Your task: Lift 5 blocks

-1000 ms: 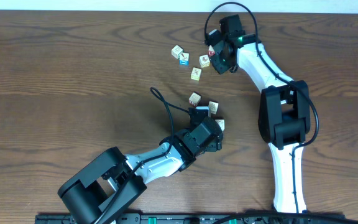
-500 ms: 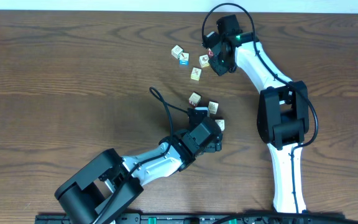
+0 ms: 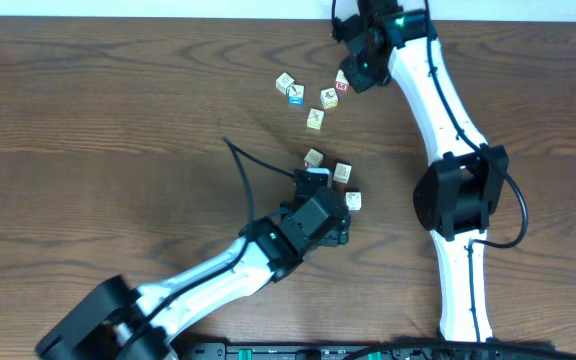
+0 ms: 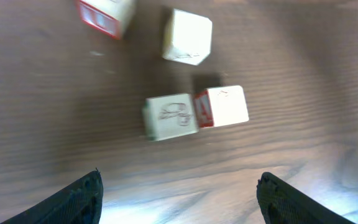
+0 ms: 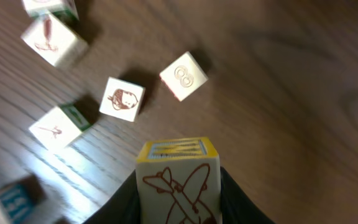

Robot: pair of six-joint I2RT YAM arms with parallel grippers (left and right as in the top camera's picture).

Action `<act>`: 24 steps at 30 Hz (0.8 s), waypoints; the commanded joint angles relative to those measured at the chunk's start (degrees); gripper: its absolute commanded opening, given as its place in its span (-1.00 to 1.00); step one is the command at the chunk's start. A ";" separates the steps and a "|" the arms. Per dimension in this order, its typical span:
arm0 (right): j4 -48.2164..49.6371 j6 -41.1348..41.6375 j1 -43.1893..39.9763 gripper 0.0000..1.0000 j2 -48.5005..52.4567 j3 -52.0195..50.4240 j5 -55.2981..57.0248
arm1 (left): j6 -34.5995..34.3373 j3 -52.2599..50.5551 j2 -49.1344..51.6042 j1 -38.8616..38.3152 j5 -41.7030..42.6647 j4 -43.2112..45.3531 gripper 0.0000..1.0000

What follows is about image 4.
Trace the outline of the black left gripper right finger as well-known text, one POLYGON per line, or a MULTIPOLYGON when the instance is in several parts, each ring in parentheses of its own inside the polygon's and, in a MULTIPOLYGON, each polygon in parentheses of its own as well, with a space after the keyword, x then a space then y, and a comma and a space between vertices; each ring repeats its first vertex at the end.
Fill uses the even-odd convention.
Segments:
POLYGON ((269 224, 352 224, 270 172, 258 180, 257 201, 269 224))

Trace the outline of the wooden block red letter side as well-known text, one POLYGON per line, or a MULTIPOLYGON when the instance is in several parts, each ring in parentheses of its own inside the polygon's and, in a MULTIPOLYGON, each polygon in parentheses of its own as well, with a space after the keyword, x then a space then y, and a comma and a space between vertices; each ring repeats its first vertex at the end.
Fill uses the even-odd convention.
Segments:
POLYGON ((134 17, 136 0, 77 0, 81 20, 89 26, 122 39, 134 17))

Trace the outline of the wooden block red A side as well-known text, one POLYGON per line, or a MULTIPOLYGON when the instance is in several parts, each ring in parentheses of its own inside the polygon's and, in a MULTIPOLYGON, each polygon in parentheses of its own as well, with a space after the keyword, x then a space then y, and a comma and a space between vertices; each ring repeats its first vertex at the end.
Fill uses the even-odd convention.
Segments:
POLYGON ((240 85, 206 88, 193 98, 200 128, 217 128, 249 120, 244 89, 240 85))

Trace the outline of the wooden block yellow S side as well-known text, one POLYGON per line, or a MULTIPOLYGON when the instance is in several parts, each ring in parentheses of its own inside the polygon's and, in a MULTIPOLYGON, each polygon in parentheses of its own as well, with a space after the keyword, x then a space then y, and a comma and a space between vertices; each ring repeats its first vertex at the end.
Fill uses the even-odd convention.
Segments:
POLYGON ((173 9, 164 30, 162 58, 199 65, 211 53, 212 33, 209 18, 173 9))

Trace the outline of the wooden block with turtle drawing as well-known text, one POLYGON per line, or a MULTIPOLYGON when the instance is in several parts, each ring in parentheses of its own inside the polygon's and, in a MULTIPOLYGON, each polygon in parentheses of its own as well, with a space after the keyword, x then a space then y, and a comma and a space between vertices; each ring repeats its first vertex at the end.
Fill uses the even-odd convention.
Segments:
POLYGON ((150 141, 163 141, 199 131, 191 95, 147 98, 142 108, 145 133, 150 141))

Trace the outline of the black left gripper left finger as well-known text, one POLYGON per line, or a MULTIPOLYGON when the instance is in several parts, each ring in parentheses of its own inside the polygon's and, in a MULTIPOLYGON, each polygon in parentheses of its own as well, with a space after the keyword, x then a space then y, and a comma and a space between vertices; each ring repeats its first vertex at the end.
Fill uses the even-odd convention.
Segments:
POLYGON ((1 224, 98 224, 103 192, 96 169, 1 224))

